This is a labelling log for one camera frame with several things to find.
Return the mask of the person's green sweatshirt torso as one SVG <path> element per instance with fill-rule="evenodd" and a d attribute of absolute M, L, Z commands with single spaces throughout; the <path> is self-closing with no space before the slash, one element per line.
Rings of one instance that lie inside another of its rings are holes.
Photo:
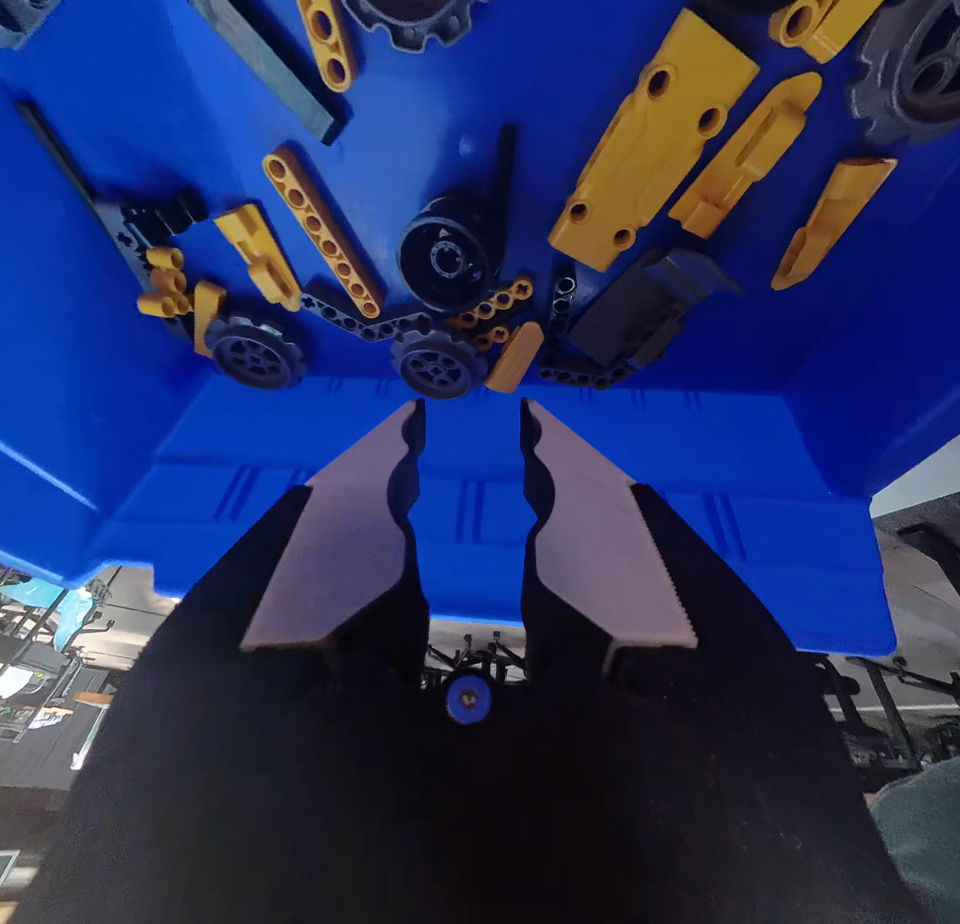
<path fill-rule="evenodd" d="M 959 760 L 884 786 L 870 805 L 899 876 L 936 922 L 959 921 Z"/>

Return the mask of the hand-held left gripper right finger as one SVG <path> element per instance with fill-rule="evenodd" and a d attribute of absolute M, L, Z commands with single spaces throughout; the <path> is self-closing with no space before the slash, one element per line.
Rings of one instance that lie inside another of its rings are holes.
<path fill-rule="evenodd" d="M 531 563 L 610 648 L 694 651 L 697 634 L 634 494 L 636 481 L 541 403 L 521 406 Z"/>

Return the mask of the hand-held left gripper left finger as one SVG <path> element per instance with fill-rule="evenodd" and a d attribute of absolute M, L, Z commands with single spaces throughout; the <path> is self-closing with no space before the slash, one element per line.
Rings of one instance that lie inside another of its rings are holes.
<path fill-rule="evenodd" d="M 317 472 L 241 643 L 244 652 L 330 641 L 349 621 L 388 606 L 425 640 L 428 605 L 409 519 L 421 496 L 426 403 L 410 400 Z"/>

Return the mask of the blue plastic storage bin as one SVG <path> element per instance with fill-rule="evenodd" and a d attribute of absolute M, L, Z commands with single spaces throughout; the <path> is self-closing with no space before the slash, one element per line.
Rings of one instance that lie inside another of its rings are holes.
<path fill-rule="evenodd" d="M 16 49 L 66 0 L 2 0 Z M 325 145 L 344 119 L 242 0 L 188 0 Z M 490 0 L 345 0 L 403 53 L 450 47 Z M 958 129 L 958 0 L 692 0 L 766 21 L 844 95 L 873 146 Z M 411 520 L 435 616 L 520 621 L 522 398 L 654 488 L 800 650 L 897 646 L 871 499 L 958 435 L 954 406 L 883 413 L 786 388 L 651 387 L 710 298 L 745 296 L 697 248 L 655 247 L 584 299 L 575 259 L 503 273 L 516 130 L 493 181 L 429 199 L 391 306 L 287 143 L 261 160 L 334 286 L 302 283 L 262 205 L 97 189 L 31 101 L 2 96 L 2 564 L 79 587 L 147 566 L 180 598 L 289 488 L 426 400 Z"/>

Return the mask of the assorted lego parts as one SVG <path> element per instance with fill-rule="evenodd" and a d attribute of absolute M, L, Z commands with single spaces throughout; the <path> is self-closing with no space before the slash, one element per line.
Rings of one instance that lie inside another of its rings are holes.
<path fill-rule="evenodd" d="M 332 144 L 188 0 L 65 0 L 2 49 L 2 96 L 33 102 L 99 190 L 257 202 L 298 279 L 333 287 L 262 170 L 289 143 L 391 306 L 411 298 L 402 231 L 442 192 L 485 195 L 510 125 L 504 274 L 575 259 L 590 299 L 681 246 L 744 291 L 692 312 L 643 384 L 955 405 L 958 129 L 873 146 L 846 105 L 852 54 L 817 66 L 692 0 L 490 0 L 421 53 L 347 17 L 359 77 L 335 95 L 295 0 L 241 3 L 343 118 Z"/>

